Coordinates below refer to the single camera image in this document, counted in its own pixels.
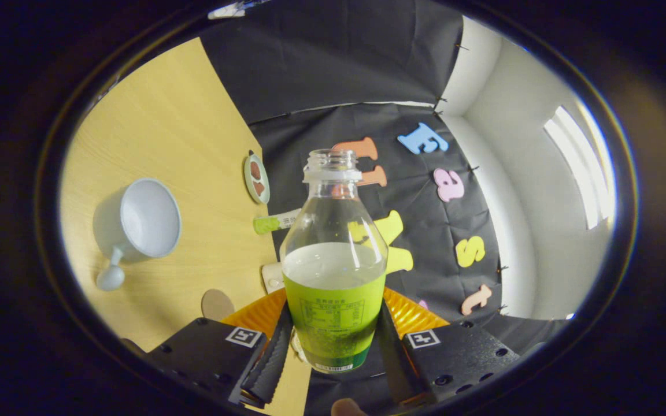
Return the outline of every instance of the white cup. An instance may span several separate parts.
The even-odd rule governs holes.
[[[115,290],[125,280],[120,261],[128,263],[169,255],[182,234],[182,216],[171,192],[151,177],[138,179],[109,195],[94,213],[94,237],[110,259],[97,287]]]

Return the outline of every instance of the window light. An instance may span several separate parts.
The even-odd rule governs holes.
[[[603,154],[602,152],[605,151],[605,159],[607,160],[607,163],[604,160],[604,166],[607,165],[605,171],[600,167],[598,157],[595,155],[589,140],[563,106],[557,108],[554,116],[544,125],[544,130],[552,138],[569,165],[572,176],[577,182],[579,195],[582,198],[587,229],[593,229],[600,221],[613,215],[615,210],[615,187],[613,193],[608,192],[606,181],[609,177],[608,172],[611,174],[610,182],[613,181],[613,177],[605,141],[594,120],[589,117],[587,110],[583,106],[580,108],[582,115],[590,126],[590,132],[594,137],[599,153]]]

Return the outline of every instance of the green marker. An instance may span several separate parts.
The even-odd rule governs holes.
[[[259,217],[253,219],[253,229],[256,234],[266,234],[267,232],[276,231],[278,229],[286,229],[294,224],[294,220],[299,215],[301,208],[289,211],[288,213],[277,214],[275,216]]]

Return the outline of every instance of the wooden table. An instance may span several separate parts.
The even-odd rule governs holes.
[[[74,276],[118,337],[152,350],[202,315],[209,289],[236,310],[266,295],[261,266],[277,261],[267,215],[243,181],[243,161],[261,147],[217,78],[199,39],[151,60],[97,103],[76,132],[62,175],[61,226]],[[166,258],[124,264],[114,292],[95,286],[109,261],[93,234],[96,206],[138,177],[155,177],[182,212],[182,238]],[[267,414],[303,414],[309,366],[288,356]]]

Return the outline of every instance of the clear plastic bottle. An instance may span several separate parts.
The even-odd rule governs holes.
[[[309,197],[280,248],[299,341],[325,373],[363,364],[384,291],[387,245],[359,200],[356,163],[349,150],[310,153]]]

